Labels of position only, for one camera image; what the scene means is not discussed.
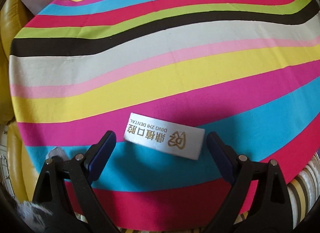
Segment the white dental box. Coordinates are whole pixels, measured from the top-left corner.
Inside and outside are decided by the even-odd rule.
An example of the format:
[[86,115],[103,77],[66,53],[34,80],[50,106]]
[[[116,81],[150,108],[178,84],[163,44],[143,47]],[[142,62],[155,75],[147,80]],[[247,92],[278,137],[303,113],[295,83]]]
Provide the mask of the white dental box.
[[124,140],[162,153],[198,160],[205,130],[131,113]]

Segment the rainbow striped cloth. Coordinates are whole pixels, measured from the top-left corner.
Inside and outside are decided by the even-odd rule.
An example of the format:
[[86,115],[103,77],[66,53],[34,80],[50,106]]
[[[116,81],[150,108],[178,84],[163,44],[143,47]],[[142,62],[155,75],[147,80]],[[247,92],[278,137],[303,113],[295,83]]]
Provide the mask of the rainbow striped cloth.
[[[122,229],[209,223],[230,189],[212,131],[251,161],[276,160],[286,188],[319,149],[316,0],[54,0],[9,62],[36,169],[51,150],[74,156],[116,134],[92,188]],[[131,113],[204,129],[199,159],[124,140]]]

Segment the yellow leather sofa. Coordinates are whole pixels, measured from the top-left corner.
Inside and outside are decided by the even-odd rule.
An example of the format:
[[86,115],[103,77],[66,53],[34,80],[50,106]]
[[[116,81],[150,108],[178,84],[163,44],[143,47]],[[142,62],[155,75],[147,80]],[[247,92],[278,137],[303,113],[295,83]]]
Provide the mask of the yellow leather sofa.
[[39,174],[22,141],[9,89],[9,52],[14,36],[33,18],[21,0],[1,9],[1,185],[19,202],[31,201]]

